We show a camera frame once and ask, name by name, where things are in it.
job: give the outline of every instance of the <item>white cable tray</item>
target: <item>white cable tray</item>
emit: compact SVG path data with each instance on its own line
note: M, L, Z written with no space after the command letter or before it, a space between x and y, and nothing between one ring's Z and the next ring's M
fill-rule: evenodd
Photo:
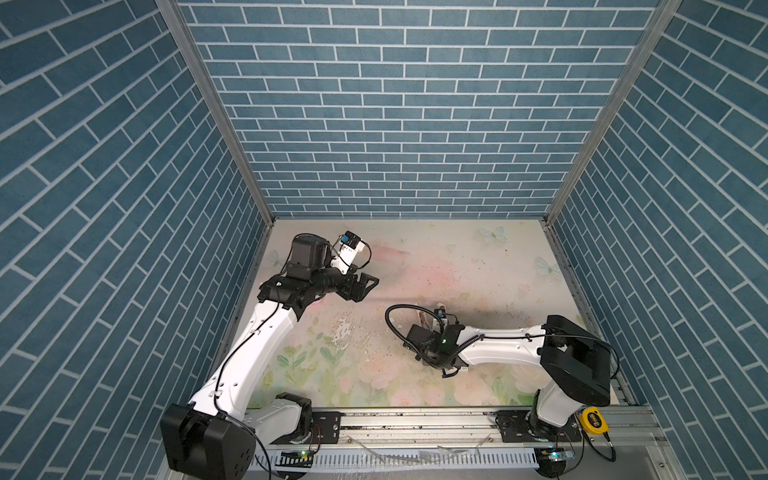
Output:
M296 449L285 449L295 452ZM276 463L293 464L298 462L282 458L283 450L270 451L272 470L279 472L306 472L306 467L282 466ZM263 453L256 455L259 462L266 466ZM493 448L483 452L483 449L467 449L457 453L449 449L334 449L324 446L315 455L311 468L315 473L348 473L348 472L392 472L402 470L430 469L510 469L538 468L534 449L525 447ZM249 470L258 471L261 467L251 462Z

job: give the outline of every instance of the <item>floral tablecloth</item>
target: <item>floral tablecloth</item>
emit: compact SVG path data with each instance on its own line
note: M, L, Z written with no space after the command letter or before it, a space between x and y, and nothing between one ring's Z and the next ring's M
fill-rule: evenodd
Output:
M530 405L548 381L540 369L483 364L442 379L415 361L384 323L394 303L444 303L465 325L516 328L559 314L582 324L568 287L534 220L278 220L246 307L258 286L280 270L294 235L332 242L351 230L370 243L365 271L381 283L361 303L336 295L311 305L266 369L250 406L281 392L318 407ZM355 263L362 264L367 252ZM405 334L412 310L392 321Z

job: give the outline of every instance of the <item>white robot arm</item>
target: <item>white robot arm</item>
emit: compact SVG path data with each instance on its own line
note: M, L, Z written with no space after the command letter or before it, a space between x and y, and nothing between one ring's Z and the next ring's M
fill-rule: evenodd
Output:
M432 328L412 325L403 336L389 320L393 310L421 310L435 321ZM456 375L462 367L479 363L516 363L543 369L551 381L537 392L528 414L534 436L557 438L558 430L583 405L606 406L611 401L612 347L559 315L544 325L521 329L479 329L451 324L445 309L430 311L416 305L393 305L386 310L389 328L416 352L416 359Z
M173 404L163 414L161 433L173 470L202 480L237 480L247 470L256 442L307 437L310 400L278 395L246 425L248 401L267 363L312 302L328 293L359 302L379 284L373 276L356 274L353 261L365 245L349 231L335 246L309 233L293 238L283 270L262 284L259 303L221 366L188 404Z

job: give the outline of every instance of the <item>cable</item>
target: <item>cable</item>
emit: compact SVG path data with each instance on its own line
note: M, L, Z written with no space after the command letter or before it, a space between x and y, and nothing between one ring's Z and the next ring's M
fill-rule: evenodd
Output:
M231 353L230 353L230 354L229 354L229 355L226 357L226 359L224 359L224 361L221 363L221 368L219 369L219 376L218 376L218 378L217 378L217 380L216 380L216 383L217 383L217 386L215 387L215 388L216 388L216 390L218 390L218 384L219 384L219 383L223 383L221 380L222 380L222 375L224 374L224 368L225 368L225 367L227 366L227 364L230 362L230 360L232 359L232 357L234 356L234 354L235 354L235 353L237 353L237 350L239 350L239 349L240 349L240 347L242 347L243 345L245 345L245 344L248 342L248 340L252 339L252 338L253 338L253 336L254 336L254 335L256 335L256 332L257 332L259 329L261 329L261 326L262 326L264 323L266 323L267 321L269 321L269 319L271 319L271 318L272 318L272 317L275 315L275 313L277 313L277 310L278 310L279 308L280 308L280 304L279 304L279 303L276 303L276 304L275 304L275 310L274 310L274 311L273 311L273 312L272 312L272 313L271 313L271 314L270 314L270 315L269 315L269 316L268 316L268 317L267 317L267 318L266 318L266 319L265 319L265 320L264 320L262 323L260 323L260 324L259 324L259 326L258 326L258 327L256 327L256 329L255 329L253 332L251 332L249 336L247 336L247 337L245 338L245 340L243 340L242 342L240 342L240 345L238 345L237 347L235 347L235 349L234 349L234 350L232 350L232 352L231 352ZM257 441L257 442L259 442L259 446L261 447L261 450L262 450L262 452L264 453L264 456L266 457L266 465L267 465L268 469L267 469L267 468L265 468L265 470L267 471L267 473L269 473L269 476L270 476L270 480L272 480L272 463L270 462L270 455L269 455L269 453L267 453L267 451L266 451L266 448L264 448L264 444L261 442L261 439L259 439L259 436L258 436L258 435L256 435L256 433L255 433L253 430L251 430L251 429L250 429L250 427L249 427L248 425L246 425L246 424L242 423L240 420L238 420L238 419L234 418L232 415L230 415L230 414L229 414L229 412L226 412L224 409L222 409L221 407L219 407L219 401L218 401L218 399L219 399L219 397L216 395L216 393L215 393L215 391L214 391L214 407L216 407L216 410L217 410L217 411L218 411L220 414L224 415L226 418L228 418L228 419L232 420L233 422L235 422L235 423L239 424L239 425L240 425L240 426L241 426L243 429L245 429L245 431L246 431L246 432L250 433L250 434L251 434L251 435L252 435L252 436L253 436L253 437L256 439L256 441Z
M460 369L459 367L454 367L454 368L455 368L455 370L453 372L450 372L450 373L446 373L445 369L442 369L442 378L449 379L452 376L457 376L458 373L462 371L462 369Z
M453 349L453 350L452 350L452 351L451 351L451 352L448 354L448 356L447 356L447 357L446 357L446 358L445 358L445 359L444 359L444 360L443 360L441 363L437 363L437 362L433 361L432 359L430 359L429 357L425 356L425 355L422 353L421 349L420 349L420 348L419 348L419 347L418 347L418 346L417 346L417 345L416 345L414 342L412 342L410 339L407 339L407 338L405 338L405 337L403 336L403 334L402 334L402 333L400 333L400 331L399 331L399 330L397 330L397 329L395 328L395 326L392 324L392 321L389 319L389 314L390 314L390 313L391 313L393 310L397 310L397 309L400 309L400 308L409 308L409 309L413 309L413 310L421 310L422 312L428 313L428 314L429 314L429 315L431 315L433 318L435 318L435 319L437 319L437 320L438 320L438 322L440 323L440 326L441 326L441 327L442 327L442 319L441 319L440 317L438 317L437 315L435 315L435 313L434 313L434 312L432 312L431 310L428 310L428 309L424 308L423 306L418 306L418 305L409 305L409 304L407 304L407 303L398 303L397 305L392 305L391 307L389 307L389 308L388 308L388 309L387 309L387 310L384 312L384 320L386 321L386 324L387 324L387 326L389 327L389 329L390 329L390 330L392 330L392 331L395 333L395 335L397 335L397 336L398 336L398 338L400 338L400 339L401 339L401 340L402 340L404 343L406 343L407 345L411 346L411 347L413 348L413 350L414 350L415 352L417 352L417 353L419 354L419 356L421 356L421 357L422 357L422 360L424 360L424 362L425 362L427 365L431 366L431 367L432 367L432 368L434 368L434 369L437 369L437 370L442 370L442 369L444 369L446 366L450 366L450 365L451 365L451 362L453 362L453 360L454 360L454 359L455 359L455 358L456 358L456 357L459 355L459 353L461 353L461 351L462 351L462 350L466 349L466 348L467 348L468 346L470 346L471 344L473 344L473 343L475 343L475 342L478 342L479 340L482 340L482 339L483 339L483 335L475 335L475 336L473 336L472 338L470 338L470 339L466 340L466 341L465 341L464 343L462 343L461 345L459 345L459 346L457 346L456 348L454 348L454 349Z
M586 436L587 436L586 432L582 432L581 433L581 455L579 455L578 462L576 462L576 465L570 467L568 470L566 470L565 472L562 472L560 475L558 475L558 480L560 479L561 476L563 476L563 475L565 475L567 473L573 472L576 469L576 467L578 467L581 464L581 460L584 458L584 437L586 437ZM574 450L573 443L571 443L571 450Z
M528 335L525 336L485 336L485 339L487 340L530 340L535 339L543 336L557 336L560 338L572 338L572 339L587 339L592 340L593 342L597 342L601 346L606 346L609 348L611 353L614 357L616 357L616 370L614 370L613 375L611 375L612 379L616 378L616 375L621 371L621 363L619 362L619 354L610 343L606 342L605 340L593 338L591 336L586 335L568 335L565 333L541 333L539 335Z
M360 240L363 245L368 247L368 261L366 261L358 270L362 270L368 266L369 263L371 263L371 260L373 259L373 250L371 250L371 246L368 245L366 242L364 242L362 239Z
M320 433L319 423L316 423L315 427L317 427L317 450L315 450L315 453L317 453L320 451L320 444L323 443L323 435Z
M595 453L597 453L599 456L605 458L609 462L616 462L616 448L614 447L613 442L611 441L611 437L608 436L608 432L603 433L603 436L608 441L608 444L611 446L611 457L608 458L606 455L603 455L602 452L598 450L598 447L592 445L592 442L589 442L589 446L592 447Z

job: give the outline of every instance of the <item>wall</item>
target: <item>wall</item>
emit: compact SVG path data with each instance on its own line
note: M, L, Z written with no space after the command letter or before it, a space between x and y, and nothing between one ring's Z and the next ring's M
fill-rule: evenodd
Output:
M691 478L766 477L766 24L684 0L555 224Z
M278 217L540 217L657 0L182 0Z
M152 0L0 3L0 478L145 478L263 231Z

